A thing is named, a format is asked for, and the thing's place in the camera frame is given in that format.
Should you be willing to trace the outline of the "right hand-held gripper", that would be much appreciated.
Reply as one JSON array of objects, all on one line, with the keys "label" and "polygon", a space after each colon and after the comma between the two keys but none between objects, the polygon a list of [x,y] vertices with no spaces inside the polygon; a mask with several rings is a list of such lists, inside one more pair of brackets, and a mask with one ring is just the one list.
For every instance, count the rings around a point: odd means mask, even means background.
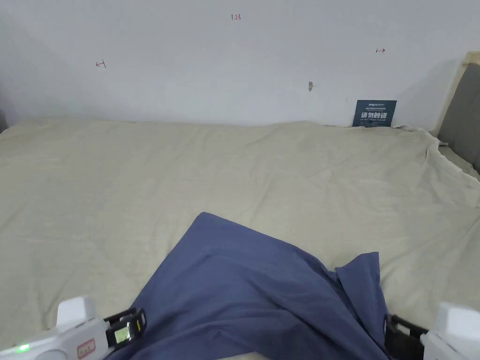
[{"label": "right hand-held gripper", "polygon": [[391,360],[478,360],[480,313],[442,302],[429,331],[398,315],[387,315],[384,345]]}]

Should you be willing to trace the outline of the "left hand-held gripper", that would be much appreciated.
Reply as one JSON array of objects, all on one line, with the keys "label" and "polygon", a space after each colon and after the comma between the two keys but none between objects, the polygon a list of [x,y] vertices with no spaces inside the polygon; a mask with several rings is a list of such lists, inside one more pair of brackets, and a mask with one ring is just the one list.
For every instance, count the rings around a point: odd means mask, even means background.
[{"label": "left hand-held gripper", "polygon": [[75,297],[58,305],[53,329],[2,350],[2,360],[103,360],[109,346],[127,346],[146,331],[143,308],[129,308],[105,319],[89,296]]}]

